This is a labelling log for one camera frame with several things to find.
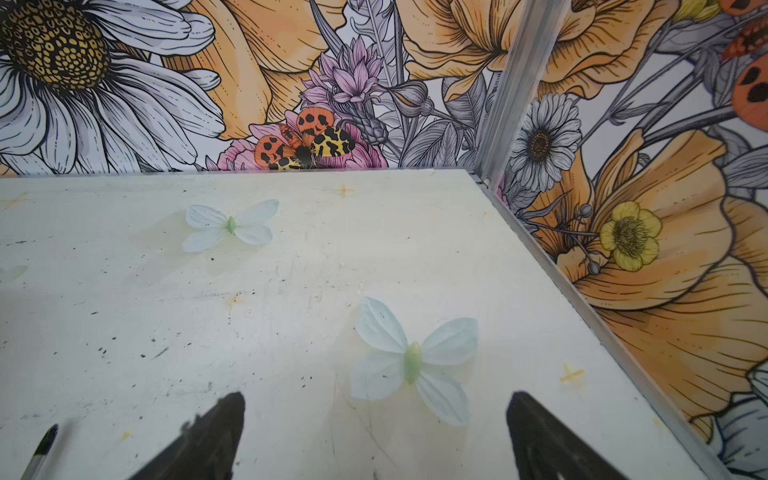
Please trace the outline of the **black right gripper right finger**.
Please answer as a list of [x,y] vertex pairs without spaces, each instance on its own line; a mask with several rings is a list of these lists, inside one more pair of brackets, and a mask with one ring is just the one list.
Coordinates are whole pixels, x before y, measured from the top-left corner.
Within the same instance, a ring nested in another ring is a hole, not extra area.
[[506,423],[521,479],[626,479],[525,391],[512,394]]

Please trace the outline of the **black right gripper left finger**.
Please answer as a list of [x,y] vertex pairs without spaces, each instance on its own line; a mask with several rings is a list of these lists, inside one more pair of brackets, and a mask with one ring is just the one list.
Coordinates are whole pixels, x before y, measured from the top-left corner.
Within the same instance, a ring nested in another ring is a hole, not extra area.
[[245,409],[240,392],[220,398],[204,415],[185,423],[180,435],[130,479],[232,479]]

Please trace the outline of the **black handled screwdriver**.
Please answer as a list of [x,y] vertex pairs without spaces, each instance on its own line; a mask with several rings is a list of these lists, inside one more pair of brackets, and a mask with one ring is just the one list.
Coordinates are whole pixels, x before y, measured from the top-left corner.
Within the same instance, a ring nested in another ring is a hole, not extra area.
[[55,440],[59,432],[59,425],[54,424],[51,426],[40,443],[38,444],[35,452],[33,453],[29,463],[27,464],[21,480],[36,480],[45,462],[50,450],[52,449]]

